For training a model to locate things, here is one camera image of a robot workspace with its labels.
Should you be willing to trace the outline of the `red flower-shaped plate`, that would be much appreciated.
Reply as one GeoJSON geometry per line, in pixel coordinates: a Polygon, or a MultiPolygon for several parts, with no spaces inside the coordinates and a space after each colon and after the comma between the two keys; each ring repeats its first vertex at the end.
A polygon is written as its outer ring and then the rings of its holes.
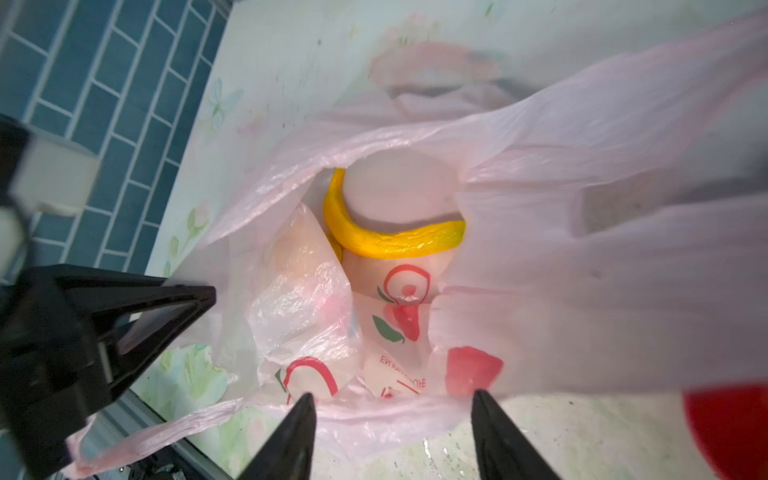
{"type": "Polygon", "coordinates": [[[765,385],[685,393],[682,403],[691,436],[718,478],[767,478],[765,385]]]}

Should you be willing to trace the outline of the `pink plastic bag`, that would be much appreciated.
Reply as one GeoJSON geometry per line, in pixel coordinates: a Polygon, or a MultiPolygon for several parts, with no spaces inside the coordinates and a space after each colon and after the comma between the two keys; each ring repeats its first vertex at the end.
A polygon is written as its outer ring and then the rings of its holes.
{"type": "Polygon", "coordinates": [[[236,4],[147,261],[215,305],[133,384],[163,420],[73,479],[188,438],[239,474],[304,393],[317,451],[419,447],[479,388],[679,391],[767,377],[763,3],[236,4]],[[335,169],[455,169],[438,254],[345,250],[335,169]]]}

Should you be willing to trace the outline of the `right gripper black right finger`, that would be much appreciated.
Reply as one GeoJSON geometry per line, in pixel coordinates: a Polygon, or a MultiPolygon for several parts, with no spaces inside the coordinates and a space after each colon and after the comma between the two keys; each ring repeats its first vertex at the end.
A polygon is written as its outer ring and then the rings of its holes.
{"type": "Polygon", "coordinates": [[[471,425],[482,480],[560,480],[485,390],[474,392],[471,425]]]}

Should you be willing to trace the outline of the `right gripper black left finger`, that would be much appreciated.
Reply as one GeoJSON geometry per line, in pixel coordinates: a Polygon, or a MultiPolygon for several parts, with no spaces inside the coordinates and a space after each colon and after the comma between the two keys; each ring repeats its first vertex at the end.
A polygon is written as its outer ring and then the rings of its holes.
{"type": "Polygon", "coordinates": [[[238,480],[307,480],[311,476],[317,416],[311,393],[303,394],[238,480]]]}

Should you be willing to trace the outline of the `cream fake peeled fruit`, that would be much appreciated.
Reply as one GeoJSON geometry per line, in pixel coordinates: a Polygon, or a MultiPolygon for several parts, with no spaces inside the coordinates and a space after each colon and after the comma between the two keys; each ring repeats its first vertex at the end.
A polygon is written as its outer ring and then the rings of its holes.
{"type": "Polygon", "coordinates": [[[462,218],[450,165],[408,149],[374,153],[346,168],[342,194],[360,227],[396,233],[462,218]]]}

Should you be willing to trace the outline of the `yellow fake banana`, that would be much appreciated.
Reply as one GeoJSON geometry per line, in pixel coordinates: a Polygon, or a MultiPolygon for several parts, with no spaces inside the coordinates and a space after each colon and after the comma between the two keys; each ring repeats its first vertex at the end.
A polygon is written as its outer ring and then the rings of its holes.
{"type": "Polygon", "coordinates": [[[333,238],[358,256],[389,260],[416,258],[457,248],[464,238],[465,221],[448,221],[396,233],[367,230],[356,224],[343,197],[345,169],[335,169],[323,202],[325,223],[333,238]]]}

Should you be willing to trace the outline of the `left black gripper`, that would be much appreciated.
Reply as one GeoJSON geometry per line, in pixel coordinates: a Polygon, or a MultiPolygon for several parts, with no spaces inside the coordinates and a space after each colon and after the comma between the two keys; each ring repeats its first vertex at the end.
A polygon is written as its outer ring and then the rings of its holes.
{"type": "Polygon", "coordinates": [[[74,265],[32,267],[1,307],[1,421],[28,474],[68,466],[67,439],[216,303],[213,286],[74,265]]]}

